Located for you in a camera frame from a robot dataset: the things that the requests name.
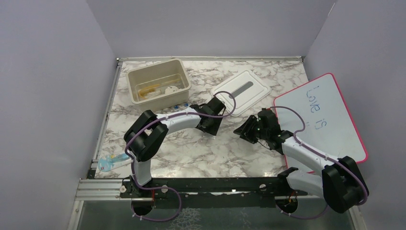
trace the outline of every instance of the black mount bracket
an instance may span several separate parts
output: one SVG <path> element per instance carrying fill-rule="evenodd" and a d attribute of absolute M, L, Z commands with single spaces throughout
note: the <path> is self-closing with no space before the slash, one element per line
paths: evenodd
<path fill-rule="evenodd" d="M 307 195 L 303 191 L 290 188 L 286 177 L 294 169 L 288 169 L 277 177 L 239 177 L 239 178 L 153 178 L 144 187 L 174 188 L 180 193 L 183 208 L 217 207 L 275 207 L 276 196 L 289 196 L 297 192 L 298 196 Z M 132 179 L 123 180 L 126 187 L 121 198 L 151 198 L 150 190 L 139 189 Z M 154 191 L 154 201 L 133 201 L 133 208 L 139 212 L 155 208 L 176 208 L 178 198 L 172 191 Z M 282 206 L 294 212 L 292 206 Z"/>
<path fill-rule="evenodd" d="M 219 115 L 219 113 L 224 110 L 226 106 L 218 98 L 214 97 L 207 104 L 192 104 L 190 107 L 201 114 Z M 202 119 L 196 128 L 204 133 L 209 133 L 216 136 L 223 119 L 210 118 L 206 116 L 201 116 L 201 118 Z"/>
<path fill-rule="evenodd" d="M 293 136 L 293 133 L 281 130 L 276 114 L 270 109 L 262 109 L 258 113 L 258 118 L 254 115 L 249 116 L 248 120 L 234 130 L 234 133 L 240 135 L 240 138 L 255 144 L 259 139 L 265 140 L 271 150 L 282 152 L 282 143 Z"/>

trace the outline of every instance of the glass panel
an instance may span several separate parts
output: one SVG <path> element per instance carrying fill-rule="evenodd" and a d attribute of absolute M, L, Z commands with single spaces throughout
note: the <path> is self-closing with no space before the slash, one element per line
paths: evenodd
<path fill-rule="evenodd" d="M 321 199 L 300 199 L 297 215 L 311 216 L 323 210 Z M 154 209 L 150 217 L 168 217 L 173 209 Z M 132 218 L 128 201 L 86 201 L 79 222 L 80 230 L 352 230 L 349 213 L 329 210 L 314 220 L 298 220 L 281 214 L 276 208 L 186 208 L 172 221 L 157 223 Z"/>

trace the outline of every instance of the whiteboard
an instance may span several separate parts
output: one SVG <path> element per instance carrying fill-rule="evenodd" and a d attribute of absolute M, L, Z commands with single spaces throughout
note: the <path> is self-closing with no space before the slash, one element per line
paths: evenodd
<path fill-rule="evenodd" d="M 368 159 L 368 153 L 348 111 L 334 75 L 324 74 L 276 97 L 274 105 L 290 107 L 302 116 L 306 129 L 298 137 L 330 156 L 350 156 L 357 163 Z M 294 132 L 302 122 L 289 110 L 277 108 L 282 130 Z M 312 170 L 297 160 L 286 157 L 288 167 L 305 172 Z"/>

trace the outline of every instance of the gray wall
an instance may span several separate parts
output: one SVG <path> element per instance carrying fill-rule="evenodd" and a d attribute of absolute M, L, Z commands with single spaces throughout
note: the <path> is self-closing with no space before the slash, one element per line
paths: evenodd
<path fill-rule="evenodd" d="M 87 0 L 124 57 L 306 55 L 335 0 Z"/>
<path fill-rule="evenodd" d="M 65 229 L 115 56 L 85 0 L 0 3 L 1 229 Z"/>
<path fill-rule="evenodd" d="M 332 72 L 369 152 L 368 229 L 404 229 L 406 1 L 338 0 L 304 61 L 309 78 Z"/>

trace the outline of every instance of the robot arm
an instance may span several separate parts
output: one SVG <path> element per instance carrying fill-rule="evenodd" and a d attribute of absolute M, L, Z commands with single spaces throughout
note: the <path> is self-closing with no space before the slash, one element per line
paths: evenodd
<path fill-rule="evenodd" d="M 339 165 L 327 160 L 327 157 L 325 159 L 321 158 L 303 147 L 302 144 L 306 143 L 296 137 L 302 143 L 299 144 L 293 137 L 292 132 L 281 130 L 278 118 L 271 110 L 262 109 L 258 113 L 258 118 L 253 115 L 250 116 L 234 133 L 250 143 L 256 143 L 259 139 L 265 140 L 271 150 L 292 157 L 315 172 L 309 174 L 299 171 L 297 168 L 292 168 L 293 171 L 291 170 L 286 176 L 286 180 L 292 189 L 306 191 L 324 198 L 327 204 L 338 213 L 343 213 L 362 201 L 363 189 L 355 181 L 355 178 Z M 323 151 L 310 147 L 327 156 Z M 348 156 L 342 159 L 333 156 L 329 156 L 329 158 L 338 161 L 356 175 L 366 188 L 367 193 L 369 193 L 354 159 Z"/>
<path fill-rule="evenodd" d="M 315 155 L 299 144 L 298 141 L 302 141 L 300 139 L 296 141 L 292 132 L 281 130 L 276 115 L 271 110 L 266 109 L 262 109 L 258 113 L 258 117 L 254 115 L 250 116 L 234 133 L 252 144 L 255 144 L 259 139 L 265 140 L 271 150 L 276 150 L 280 154 L 295 158 L 314 170 L 315 174 L 308 174 L 299 171 L 297 168 L 289 168 L 277 177 L 245 178 L 244 180 L 242 178 L 240 178 L 241 180 L 238 180 L 238 178 L 236 180 L 224 178 L 225 180 L 221 184 L 215 184 L 219 178 L 192 179 L 192 182 L 186 178 L 155 178 L 154 181 L 151 181 L 151 158 L 157 153 L 165 136 L 184 128 L 197 128 L 203 132 L 216 135 L 222 118 L 207 117 L 206 115 L 218 116 L 224 108 L 224 104 L 215 97 L 207 104 L 191 105 L 190 108 L 184 111 L 172 114 L 154 114 L 150 110 L 143 112 L 124 136 L 129 150 L 135 156 L 133 169 L 138 184 L 147 187 L 151 186 L 152 183 L 155 186 L 158 184 L 168 184 L 170 186 L 172 184 L 171 186 L 175 187 L 178 191 L 183 193 L 192 192 L 196 194 L 194 196 L 202 199 L 208 198 L 207 193 L 229 192 L 229 190 L 250 194 L 245 196 L 237 195 L 237 198 L 236 194 L 227 195 L 219 200 L 217 200 L 218 197 L 212 196 L 215 200 L 213 204 L 225 204 L 227 206 L 235 204 L 234 200 L 230 202 L 227 200 L 228 198 L 230 200 L 243 200 L 246 202 L 244 204 L 248 206 L 257 205 L 256 202 L 260 206 L 272 206 L 272 202 L 265 204 L 263 197 L 283 196 L 291 194 L 293 190 L 300 190 L 323 197 L 327 204 L 338 213 L 345 212 L 350 207 L 360 203 L 364 198 L 363 188 L 366 188 L 366 185 L 356 162 L 352 158 L 346 156 L 341 159 L 334 159 L 340 166 Z M 147 125 L 149 125 L 148 127 L 151 131 L 149 134 L 145 131 L 141 132 Z M 130 141 L 138 132 L 141 132 L 140 135 L 133 141 Z M 342 169 L 342 166 L 355 175 L 361 183 L 358 183 L 353 176 Z M 199 184 L 192 186 L 197 181 L 200 181 Z M 245 182 L 236 187 L 236 184 L 242 181 Z M 263 189 L 263 186 L 266 186 L 266 184 L 272 184 L 272 186 Z M 133 189 L 138 191 L 137 193 L 129 192 L 128 194 L 131 197 L 145 196 L 133 184 L 130 183 L 129 186 L 132 188 L 129 191 L 133 191 Z M 173 198 L 163 195 L 162 199 Z M 197 205 L 199 207 L 202 204 L 206 204 L 206 202 L 198 203 Z"/>
<path fill-rule="evenodd" d="M 202 132 L 216 135 L 222 118 L 210 118 L 203 115 L 219 115 L 225 105 L 216 97 L 207 104 L 193 104 L 185 110 L 171 114 L 155 114 L 151 110 L 143 112 L 124 135 L 128 143 L 141 129 L 154 120 L 163 119 L 149 128 L 150 134 L 142 132 L 131 143 L 129 150 L 135 155 L 134 171 L 140 185 L 151 179 L 151 158 L 158 152 L 166 135 L 185 128 L 197 128 Z"/>

